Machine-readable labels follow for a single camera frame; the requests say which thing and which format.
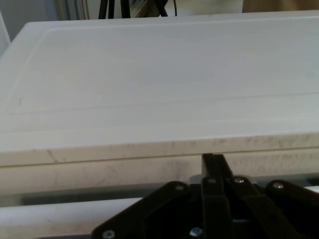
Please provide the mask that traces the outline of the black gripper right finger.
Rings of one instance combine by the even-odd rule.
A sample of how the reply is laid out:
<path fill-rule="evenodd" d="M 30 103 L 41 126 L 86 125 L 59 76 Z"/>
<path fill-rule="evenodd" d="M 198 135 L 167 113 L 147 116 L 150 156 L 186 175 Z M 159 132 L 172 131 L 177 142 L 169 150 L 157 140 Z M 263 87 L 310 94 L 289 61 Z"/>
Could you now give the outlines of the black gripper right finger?
<path fill-rule="evenodd" d="M 222 178 L 242 202 L 268 239 L 317 239 L 319 237 L 318 193 L 276 179 L 264 188 L 245 177 L 235 177 L 222 154 L 213 156 Z"/>

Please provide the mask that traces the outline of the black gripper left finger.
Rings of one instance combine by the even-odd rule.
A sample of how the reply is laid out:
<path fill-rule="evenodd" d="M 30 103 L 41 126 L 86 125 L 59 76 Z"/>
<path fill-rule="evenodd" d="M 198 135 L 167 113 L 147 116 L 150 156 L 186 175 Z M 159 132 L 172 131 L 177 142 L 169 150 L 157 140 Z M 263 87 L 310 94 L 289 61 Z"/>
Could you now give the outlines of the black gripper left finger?
<path fill-rule="evenodd" d="M 234 237 L 224 181 L 232 172 L 221 154 L 202 155 L 198 183 L 171 181 L 100 224 L 93 239 L 187 239 Z"/>

